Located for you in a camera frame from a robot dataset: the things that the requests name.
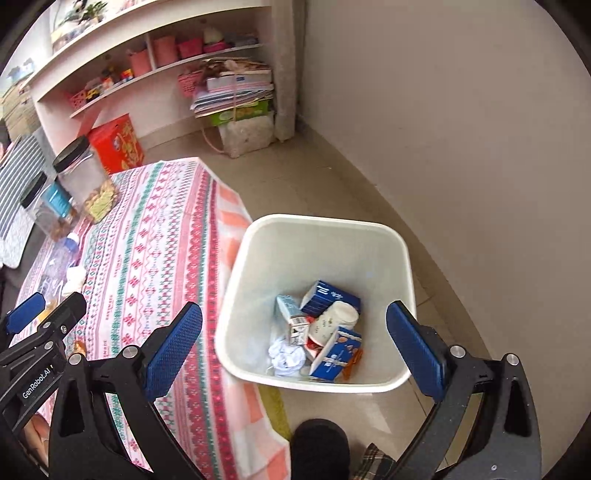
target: green box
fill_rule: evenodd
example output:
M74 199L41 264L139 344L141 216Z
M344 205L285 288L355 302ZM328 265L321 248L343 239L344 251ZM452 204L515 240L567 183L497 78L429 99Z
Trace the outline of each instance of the green box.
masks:
M244 106L236 108L236 121L245 120L246 118L254 118L256 116L263 116L269 112L269 100L258 100ZM218 127L222 124L227 124L232 121L234 117L234 109L229 108L218 113L209 115L209 120L213 127Z

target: stack of papers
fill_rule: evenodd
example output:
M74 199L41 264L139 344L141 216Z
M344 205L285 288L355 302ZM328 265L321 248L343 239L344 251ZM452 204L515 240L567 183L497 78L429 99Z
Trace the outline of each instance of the stack of papers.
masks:
M206 77L193 95L191 110L196 117L272 98L272 71L262 63L248 59L211 59Z

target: black shoe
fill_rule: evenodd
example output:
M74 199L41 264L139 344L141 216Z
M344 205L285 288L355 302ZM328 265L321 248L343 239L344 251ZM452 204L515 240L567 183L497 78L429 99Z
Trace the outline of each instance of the black shoe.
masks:
M306 420L290 442L291 480L348 480L349 442L330 420Z

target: pink and green tablecloth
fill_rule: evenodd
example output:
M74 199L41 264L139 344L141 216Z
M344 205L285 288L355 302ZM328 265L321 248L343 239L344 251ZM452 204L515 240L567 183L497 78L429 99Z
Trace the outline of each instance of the pink and green tablecloth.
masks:
M203 330L158 411L208 479L284 480L287 442L277 435L253 384L220 365L213 340L226 283L251 220L239 196L198 158L159 162L113 176L121 199L98 225L80 222L87 315L66 338L86 345L89 360L141 345L168 325L185 302L203 310ZM42 247L21 290L36 291L50 254ZM29 325L20 337L30 335ZM53 398L42 409L49 420ZM116 398L113 418L132 461L149 467Z

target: white trash bin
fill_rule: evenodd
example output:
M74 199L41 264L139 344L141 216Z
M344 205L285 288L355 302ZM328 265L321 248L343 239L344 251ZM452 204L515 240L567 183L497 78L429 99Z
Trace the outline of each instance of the white trash bin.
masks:
M287 325L274 316L275 297L299 301L317 280L361 298L355 330L363 357L349 381L275 377L268 348ZM217 324L222 365L243 380L276 387L334 393L385 392L410 372L386 329L386 308L402 300L416 316L413 277L402 237L378 223L297 215L268 215L246 231Z

